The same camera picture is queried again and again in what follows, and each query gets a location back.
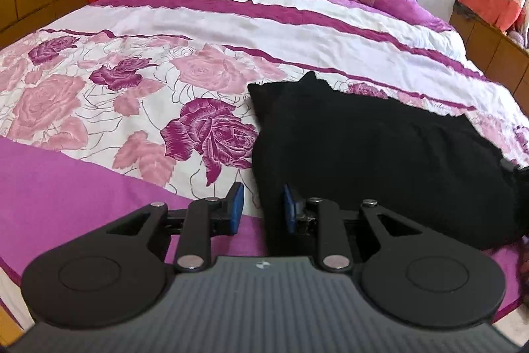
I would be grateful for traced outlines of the black small garment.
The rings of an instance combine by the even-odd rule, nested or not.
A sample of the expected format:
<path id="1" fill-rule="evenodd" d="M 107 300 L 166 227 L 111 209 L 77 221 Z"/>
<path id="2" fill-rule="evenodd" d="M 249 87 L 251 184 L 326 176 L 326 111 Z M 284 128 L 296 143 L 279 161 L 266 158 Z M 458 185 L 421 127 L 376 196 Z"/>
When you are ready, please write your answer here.
<path id="1" fill-rule="evenodd" d="M 528 234 L 528 173 L 464 115 L 334 90 L 309 72 L 248 86 L 260 132 L 252 168 L 272 254 L 298 248 L 286 190 L 355 210 L 366 199 L 486 250 Z"/>

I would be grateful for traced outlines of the floral purple pink bedspread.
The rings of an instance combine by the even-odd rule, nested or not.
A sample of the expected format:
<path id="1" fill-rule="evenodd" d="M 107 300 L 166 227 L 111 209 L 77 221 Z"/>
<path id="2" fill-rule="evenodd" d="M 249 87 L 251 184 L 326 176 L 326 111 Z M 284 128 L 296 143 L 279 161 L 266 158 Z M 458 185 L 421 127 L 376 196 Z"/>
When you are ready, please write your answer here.
<path id="1" fill-rule="evenodd" d="M 464 115 L 510 159 L 528 121 L 416 0 L 101 0 L 1 50 L 1 309 L 33 324 L 20 276 L 38 254 L 146 201 L 242 182 L 261 248 L 252 82 L 314 72 L 334 89 Z"/>

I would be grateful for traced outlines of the wooden side cabinet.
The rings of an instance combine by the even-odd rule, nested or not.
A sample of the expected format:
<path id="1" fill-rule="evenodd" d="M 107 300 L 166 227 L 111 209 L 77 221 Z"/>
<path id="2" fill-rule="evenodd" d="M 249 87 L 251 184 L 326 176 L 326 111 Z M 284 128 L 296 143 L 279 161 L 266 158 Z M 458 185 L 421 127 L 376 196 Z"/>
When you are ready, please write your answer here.
<path id="1" fill-rule="evenodd" d="M 528 114 L 528 51 L 455 1 L 449 23 L 465 43 L 467 58 L 491 81 L 509 90 Z"/>

